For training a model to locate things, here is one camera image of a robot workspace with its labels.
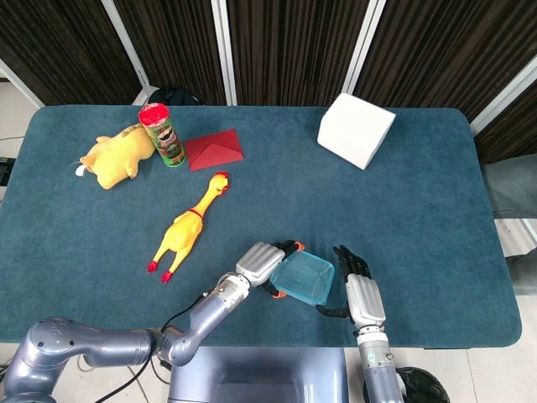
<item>white box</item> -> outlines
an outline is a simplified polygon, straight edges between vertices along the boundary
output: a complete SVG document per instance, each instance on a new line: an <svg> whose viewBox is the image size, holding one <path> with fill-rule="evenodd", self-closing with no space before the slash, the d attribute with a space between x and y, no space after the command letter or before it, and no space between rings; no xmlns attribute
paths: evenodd
<svg viewBox="0 0 537 403"><path fill-rule="evenodd" d="M317 143L365 170L394 119L394 113L340 94L321 120Z"/></svg>

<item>blue table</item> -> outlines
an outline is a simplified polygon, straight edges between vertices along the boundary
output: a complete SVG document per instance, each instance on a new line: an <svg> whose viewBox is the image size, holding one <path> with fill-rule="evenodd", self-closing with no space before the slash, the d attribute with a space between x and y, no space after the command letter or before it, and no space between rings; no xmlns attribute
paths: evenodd
<svg viewBox="0 0 537 403"><path fill-rule="evenodd" d="M182 139L235 128L245 160L190 172L154 154L135 180L104 191L91 174L75 177L72 163L95 137L135 123L138 107L40 109L0 205L0 340L18 341L51 315L99 327L159 325L234 270L253 243L294 238L334 264L331 247L340 243L369 263L393 346L514 343L519 312L463 115L392 109L392 128L360 171L316 143L325 110L172 107ZM210 207L172 281L160 284L173 254L158 274L146 267L165 229L222 169L230 190ZM344 301L337 271L328 306ZM254 290L206 345L355 346L352 331L312 306Z"/></svg>

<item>blue plastic box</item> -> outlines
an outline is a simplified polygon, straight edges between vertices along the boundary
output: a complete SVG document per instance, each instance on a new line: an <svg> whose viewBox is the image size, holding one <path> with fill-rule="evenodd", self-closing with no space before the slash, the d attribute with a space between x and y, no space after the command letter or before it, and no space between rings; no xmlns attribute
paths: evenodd
<svg viewBox="0 0 537 403"><path fill-rule="evenodd" d="M276 290L313 306L326 304L333 280L332 263L302 251L291 254L270 277Z"/></svg>

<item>rubber chicken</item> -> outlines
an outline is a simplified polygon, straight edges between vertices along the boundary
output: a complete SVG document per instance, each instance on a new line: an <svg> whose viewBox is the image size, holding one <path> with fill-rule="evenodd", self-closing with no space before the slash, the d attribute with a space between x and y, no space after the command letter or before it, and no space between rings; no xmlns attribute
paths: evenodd
<svg viewBox="0 0 537 403"><path fill-rule="evenodd" d="M178 216L164 234L159 250L148 266L149 273L156 271L162 255L168 250L175 252L174 263L172 263L169 270L160 278L162 283L167 283L171 279L171 276L174 275L181 262L192 250L194 242L203 228L203 215L205 211L213 200L223 195L229 188L228 176L229 174L227 172L217 172L209 181L207 192L201 198L200 202L187 212Z"/></svg>

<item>red paper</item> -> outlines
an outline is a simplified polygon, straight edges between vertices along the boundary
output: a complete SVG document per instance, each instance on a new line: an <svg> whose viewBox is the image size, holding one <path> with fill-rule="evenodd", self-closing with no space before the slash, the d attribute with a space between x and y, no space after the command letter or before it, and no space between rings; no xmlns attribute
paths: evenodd
<svg viewBox="0 0 537 403"><path fill-rule="evenodd" d="M190 170L203 170L244 159L234 128L187 140L184 144Z"/></svg>

